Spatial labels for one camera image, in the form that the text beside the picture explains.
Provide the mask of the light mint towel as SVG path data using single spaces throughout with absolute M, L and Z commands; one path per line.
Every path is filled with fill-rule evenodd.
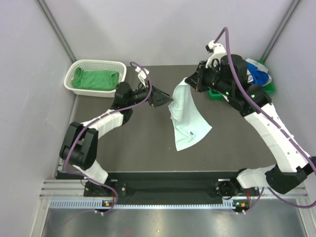
M 201 141 L 212 126 L 198 111 L 191 87 L 184 79 L 175 87 L 172 99 L 168 109 L 174 127 L 175 147 L 177 151 L 182 151 Z

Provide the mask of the green microfiber towel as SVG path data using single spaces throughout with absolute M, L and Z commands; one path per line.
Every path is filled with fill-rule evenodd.
M 72 86 L 75 89 L 111 91 L 119 82 L 116 71 L 87 71 L 82 68 L 75 70 Z

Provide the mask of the white perforated plastic basket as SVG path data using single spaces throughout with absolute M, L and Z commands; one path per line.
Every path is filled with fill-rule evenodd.
M 126 65 L 117 61 L 74 62 L 64 78 L 64 87 L 77 95 L 113 98 L 116 87 L 125 80 Z

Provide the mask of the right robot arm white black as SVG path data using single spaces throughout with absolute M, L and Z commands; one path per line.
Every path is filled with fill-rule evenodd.
M 279 118 L 271 97 L 258 84 L 248 82 L 248 62 L 241 56 L 211 56 L 200 61 L 186 83 L 198 92 L 214 90 L 258 132 L 276 164 L 240 170 L 230 183 L 235 195 L 248 188 L 267 187 L 279 194 L 293 190 L 316 170 L 316 160 L 304 151 Z

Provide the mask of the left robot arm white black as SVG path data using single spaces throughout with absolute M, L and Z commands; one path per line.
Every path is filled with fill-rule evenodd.
M 86 179 L 95 185 L 95 190 L 102 196 L 111 193 L 117 196 L 108 173 L 97 162 L 98 140 L 109 131 L 126 124 L 133 108 L 148 102 L 156 108 L 172 102 L 169 94 L 149 83 L 133 90 L 129 83 L 120 82 L 116 86 L 114 102 L 100 116 L 90 121 L 72 122 L 64 137 L 59 156 L 64 161 L 64 174 L 70 178 Z

